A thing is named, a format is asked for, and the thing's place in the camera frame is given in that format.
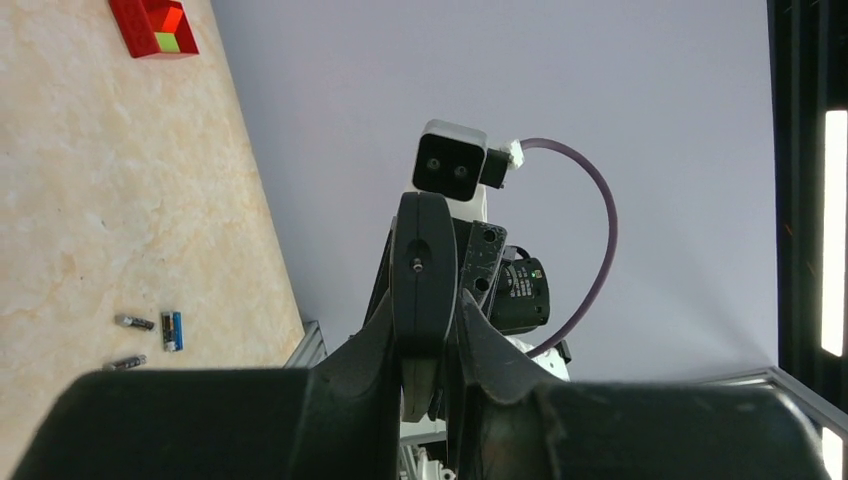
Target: light strip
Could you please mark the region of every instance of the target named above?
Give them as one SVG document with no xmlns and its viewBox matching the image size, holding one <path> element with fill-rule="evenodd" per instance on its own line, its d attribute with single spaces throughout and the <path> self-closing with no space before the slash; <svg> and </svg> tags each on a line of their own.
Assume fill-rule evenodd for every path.
<svg viewBox="0 0 848 480">
<path fill-rule="evenodd" d="M 845 322 L 845 212 L 848 183 L 848 111 L 825 114 L 824 232 L 821 346 L 842 356 Z"/>
<path fill-rule="evenodd" d="M 829 428 L 822 429 L 822 458 L 824 469 L 833 480 L 842 480 L 843 463 L 842 439 Z"/>
</svg>

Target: marble table surface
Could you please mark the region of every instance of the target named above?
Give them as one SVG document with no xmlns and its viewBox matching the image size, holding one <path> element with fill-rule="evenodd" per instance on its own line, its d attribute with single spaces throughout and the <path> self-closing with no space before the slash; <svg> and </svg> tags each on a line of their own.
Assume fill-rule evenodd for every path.
<svg viewBox="0 0 848 480">
<path fill-rule="evenodd" d="M 105 0 L 0 7 L 0 476 L 105 361 L 282 365 L 303 336 L 212 8 L 183 4 L 178 60 L 131 58 Z M 113 320 L 163 310 L 182 352 Z"/>
</svg>

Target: white wall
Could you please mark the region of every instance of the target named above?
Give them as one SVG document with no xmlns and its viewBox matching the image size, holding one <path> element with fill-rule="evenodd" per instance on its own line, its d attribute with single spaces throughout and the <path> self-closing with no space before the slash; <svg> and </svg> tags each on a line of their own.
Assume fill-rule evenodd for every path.
<svg viewBox="0 0 848 480">
<path fill-rule="evenodd" d="M 300 309 L 337 347 L 362 322 L 431 118 L 549 136 L 618 202 L 617 262 L 569 337 L 580 379 L 774 363 L 774 172 L 765 2 L 214 1 Z M 564 321 L 603 254 L 587 176 L 536 153 L 490 221 L 544 262 Z"/>
</svg>

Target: battery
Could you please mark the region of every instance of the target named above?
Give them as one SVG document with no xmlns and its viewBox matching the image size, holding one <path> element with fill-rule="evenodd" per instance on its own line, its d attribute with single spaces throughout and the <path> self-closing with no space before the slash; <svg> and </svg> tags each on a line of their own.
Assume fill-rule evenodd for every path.
<svg viewBox="0 0 848 480">
<path fill-rule="evenodd" d="M 129 370 L 130 368 L 139 367 L 145 363 L 147 363 L 147 355 L 136 355 L 134 357 L 124 358 L 115 362 L 109 362 L 106 365 L 103 365 L 103 370 Z"/>
<path fill-rule="evenodd" d="M 128 315 L 118 315 L 117 317 L 115 317 L 115 321 L 118 323 L 118 325 L 124 327 L 137 328 L 139 330 L 146 330 L 148 332 L 156 328 L 156 324 L 151 322 L 150 320 L 145 320 L 143 318 L 138 317 L 130 317 Z"/>
<path fill-rule="evenodd" d="M 166 352 L 183 349 L 183 322 L 180 312 L 162 312 L 162 344 Z"/>
</svg>

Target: toy block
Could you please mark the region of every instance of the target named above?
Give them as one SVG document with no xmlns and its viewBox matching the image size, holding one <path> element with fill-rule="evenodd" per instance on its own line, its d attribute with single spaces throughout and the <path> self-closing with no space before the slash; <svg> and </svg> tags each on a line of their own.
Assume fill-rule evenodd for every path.
<svg viewBox="0 0 848 480">
<path fill-rule="evenodd" d="M 133 58 L 198 54 L 183 6 L 174 0 L 109 0 Z"/>
</svg>

